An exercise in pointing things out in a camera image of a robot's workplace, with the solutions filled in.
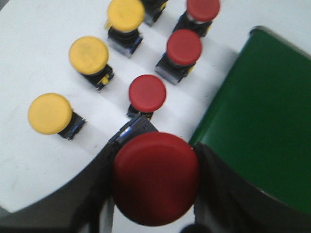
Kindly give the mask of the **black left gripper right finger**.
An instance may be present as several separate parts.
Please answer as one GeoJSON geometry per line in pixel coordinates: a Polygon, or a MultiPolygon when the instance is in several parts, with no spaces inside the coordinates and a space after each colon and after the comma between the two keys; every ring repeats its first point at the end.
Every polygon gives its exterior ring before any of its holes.
{"type": "Polygon", "coordinates": [[[309,233],[311,217],[234,172],[210,147],[196,143],[200,187],[194,222],[211,233],[309,233]]]}

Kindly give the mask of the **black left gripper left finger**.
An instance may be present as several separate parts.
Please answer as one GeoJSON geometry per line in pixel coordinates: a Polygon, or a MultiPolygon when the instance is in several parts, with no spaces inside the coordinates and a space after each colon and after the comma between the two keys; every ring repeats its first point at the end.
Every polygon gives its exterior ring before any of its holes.
{"type": "Polygon", "coordinates": [[[112,165],[120,150],[107,143],[77,176],[40,201],[0,219],[2,233],[110,233],[112,165]]]}

